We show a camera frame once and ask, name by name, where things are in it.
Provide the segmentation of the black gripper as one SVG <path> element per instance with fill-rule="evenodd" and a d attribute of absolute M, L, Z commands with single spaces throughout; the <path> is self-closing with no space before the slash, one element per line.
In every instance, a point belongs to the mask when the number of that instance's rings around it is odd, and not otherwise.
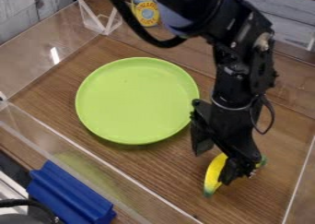
<path fill-rule="evenodd" d="M 191 143 L 196 156 L 218 146 L 226 153 L 219 182 L 230 185 L 234 180 L 250 176 L 259 167 L 262 154 L 254 141 L 254 122 L 260 104 L 254 98 L 242 108 L 224 108 L 200 99 L 192 100 Z"/>

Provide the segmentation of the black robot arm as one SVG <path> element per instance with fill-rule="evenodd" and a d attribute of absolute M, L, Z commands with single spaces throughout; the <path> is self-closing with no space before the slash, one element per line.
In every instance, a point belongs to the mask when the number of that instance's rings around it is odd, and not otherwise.
<path fill-rule="evenodd" d="M 208 101 L 194 100 L 192 148 L 219 147 L 227 156 L 216 181 L 230 184 L 262 162 L 254 141 L 260 111 L 275 86 L 272 23 L 246 0 L 156 0 L 174 34 L 212 46 L 216 77 Z"/>

